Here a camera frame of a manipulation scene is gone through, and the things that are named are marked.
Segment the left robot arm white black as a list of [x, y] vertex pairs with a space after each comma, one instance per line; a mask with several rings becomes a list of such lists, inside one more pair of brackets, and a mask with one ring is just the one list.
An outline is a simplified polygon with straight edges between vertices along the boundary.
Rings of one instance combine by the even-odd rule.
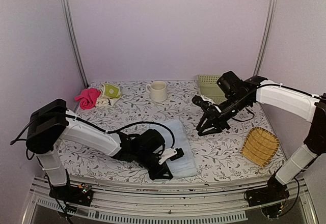
[[87, 184], [72, 186], [55, 149], [58, 140], [69, 140], [95, 149], [115, 160], [137, 162], [151, 180], [172, 179], [173, 175], [159, 148], [165, 148], [163, 136], [155, 129], [142, 134], [125, 134], [122, 129], [104, 130], [66, 107], [57, 99], [33, 112], [28, 125], [26, 148], [34, 153], [45, 170], [50, 185], [50, 197], [65, 203], [89, 206], [93, 191]]

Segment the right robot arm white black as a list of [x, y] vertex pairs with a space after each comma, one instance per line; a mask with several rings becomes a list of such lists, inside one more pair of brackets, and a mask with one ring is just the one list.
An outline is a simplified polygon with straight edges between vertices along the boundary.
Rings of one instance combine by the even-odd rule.
[[232, 71], [224, 73], [216, 84], [224, 93], [224, 102], [217, 104], [203, 95], [192, 99], [203, 111], [196, 127], [199, 136], [229, 130], [229, 120], [259, 103], [280, 109], [278, 114], [288, 117], [283, 119], [287, 125], [273, 122], [283, 141], [288, 139], [287, 132], [295, 139], [302, 139], [301, 143], [290, 143], [298, 148], [272, 174], [266, 187], [250, 189], [244, 194], [250, 206], [287, 199], [287, 184], [325, 153], [325, 95], [307, 93], [257, 75], [242, 80]]

